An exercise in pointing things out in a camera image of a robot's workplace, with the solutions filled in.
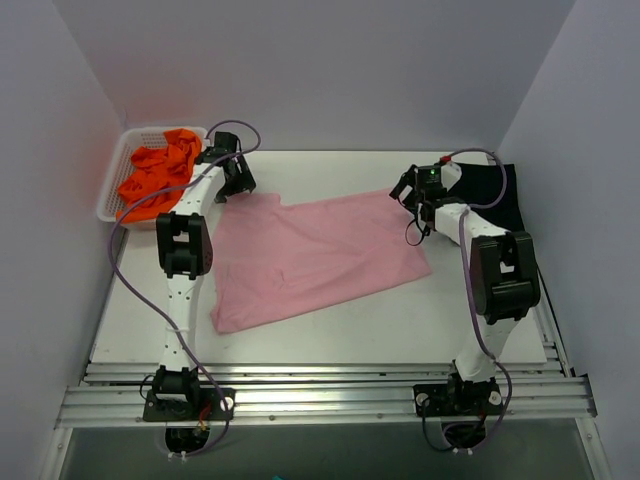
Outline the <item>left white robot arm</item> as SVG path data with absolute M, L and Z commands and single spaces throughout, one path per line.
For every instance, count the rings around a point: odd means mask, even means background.
M 165 401 L 166 408 L 179 419 L 194 417 L 202 405 L 198 367 L 191 355 L 195 350 L 198 296 L 213 263 L 206 213 L 212 204 L 222 204 L 230 196 L 256 187 L 238 136 L 216 132 L 213 144 L 196 157 L 190 183 L 177 205 L 156 219 L 170 322 L 152 384 L 152 401 Z

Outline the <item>pink t-shirt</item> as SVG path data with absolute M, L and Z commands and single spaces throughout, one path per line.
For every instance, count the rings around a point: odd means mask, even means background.
M 431 273 L 383 190 L 294 205 L 275 193 L 228 201 L 212 237 L 219 334 L 232 334 L 413 282 Z

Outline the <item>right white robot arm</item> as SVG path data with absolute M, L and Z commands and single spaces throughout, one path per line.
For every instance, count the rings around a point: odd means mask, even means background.
M 444 400 L 455 412 L 469 411 L 480 400 L 476 383 L 495 376 L 504 346 L 520 320 L 540 301 L 540 286 L 531 236 L 497 226 L 479 212 L 496 206 L 506 193 L 501 171 L 498 197 L 474 205 L 452 196 L 443 184 L 443 163 L 412 165 L 390 197 L 423 226 L 422 235 L 437 232 L 460 247 L 471 333 L 454 360 L 457 378 L 444 388 Z

